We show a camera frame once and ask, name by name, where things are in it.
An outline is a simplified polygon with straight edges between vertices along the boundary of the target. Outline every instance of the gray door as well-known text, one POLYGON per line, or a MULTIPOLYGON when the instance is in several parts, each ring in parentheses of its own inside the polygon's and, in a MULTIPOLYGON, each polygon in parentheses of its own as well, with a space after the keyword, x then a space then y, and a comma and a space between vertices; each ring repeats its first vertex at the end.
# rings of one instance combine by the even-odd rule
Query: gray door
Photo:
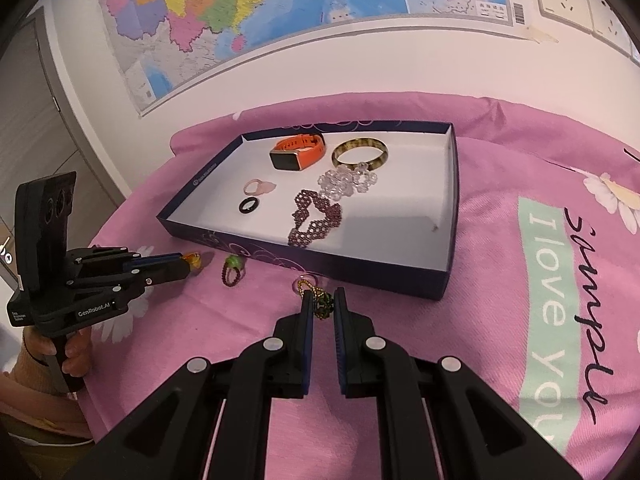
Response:
POLYGON ((68 248, 86 247, 116 204, 60 116, 42 67, 34 23, 29 22, 0 58, 0 220, 13 232, 18 185, 67 171, 78 174, 68 248))

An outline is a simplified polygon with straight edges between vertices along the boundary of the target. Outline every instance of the triangular cutout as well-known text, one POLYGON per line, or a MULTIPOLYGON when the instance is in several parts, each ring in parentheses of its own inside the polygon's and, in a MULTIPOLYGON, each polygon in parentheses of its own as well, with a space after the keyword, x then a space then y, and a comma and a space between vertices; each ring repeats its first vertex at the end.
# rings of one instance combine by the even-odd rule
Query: triangular cutout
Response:
POLYGON ((467 390, 466 398, 476 416, 486 449, 491 456, 502 455, 524 444, 520 432, 475 390, 467 390))
POLYGON ((179 403, 178 393, 172 392, 127 435, 124 439, 124 445, 149 458, 155 457, 162 447, 164 436, 169 429, 179 403))

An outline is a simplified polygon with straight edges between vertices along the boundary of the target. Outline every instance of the watch face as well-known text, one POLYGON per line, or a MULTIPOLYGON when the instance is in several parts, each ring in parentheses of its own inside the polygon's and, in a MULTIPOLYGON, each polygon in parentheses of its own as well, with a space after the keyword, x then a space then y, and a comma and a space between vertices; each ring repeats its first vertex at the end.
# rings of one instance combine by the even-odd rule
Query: watch face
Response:
POLYGON ((271 163, 276 170, 300 171, 298 156, 291 153, 270 153, 271 163))

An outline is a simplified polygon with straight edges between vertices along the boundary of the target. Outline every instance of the dark blue box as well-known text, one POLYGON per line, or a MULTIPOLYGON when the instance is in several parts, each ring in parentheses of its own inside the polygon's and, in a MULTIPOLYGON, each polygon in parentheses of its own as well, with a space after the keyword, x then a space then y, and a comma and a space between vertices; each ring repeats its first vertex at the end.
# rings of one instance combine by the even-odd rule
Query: dark blue box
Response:
POLYGON ((439 300, 453 261, 458 202, 458 152, 452 124, 314 124, 237 137, 193 176, 158 219, 171 235, 184 240, 301 273, 439 300), (268 151, 276 137, 299 133, 322 133, 327 154, 300 172, 273 169, 268 151), (365 194, 340 200, 342 224, 326 240, 315 240, 306 249, 288 246, 287 234, 293 227, 290 215, 296 209, 293 199, 301 189, 298 184, 303 181, 305 189, 319 190, 316 181, 332 168, 333 147, 355 137, 375 137, 388 146, 389 160, 376 170, 378 182, 365 194), (252 178, 277 187, 260 197, 255 212, 243 215, 238 211, 245 198, 242 182, 252 178))

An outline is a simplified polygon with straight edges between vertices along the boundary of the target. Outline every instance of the human hand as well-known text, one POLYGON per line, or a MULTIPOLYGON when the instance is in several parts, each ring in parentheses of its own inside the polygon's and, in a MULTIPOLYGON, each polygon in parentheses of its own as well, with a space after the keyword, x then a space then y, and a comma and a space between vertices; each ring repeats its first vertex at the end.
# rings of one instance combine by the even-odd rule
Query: human hand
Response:
MULTIPOLYGON (((24 328, 24 344, 36 359, 42 360, 45 355, 56 354, 53 341, 44 337, 34 326, 24 328)), ((63 373, 72 377, 83 377, 89 372, 92 366, 90 326, 80 329, 68 339, 65 354, 67 359, 62 363, 63 373)))

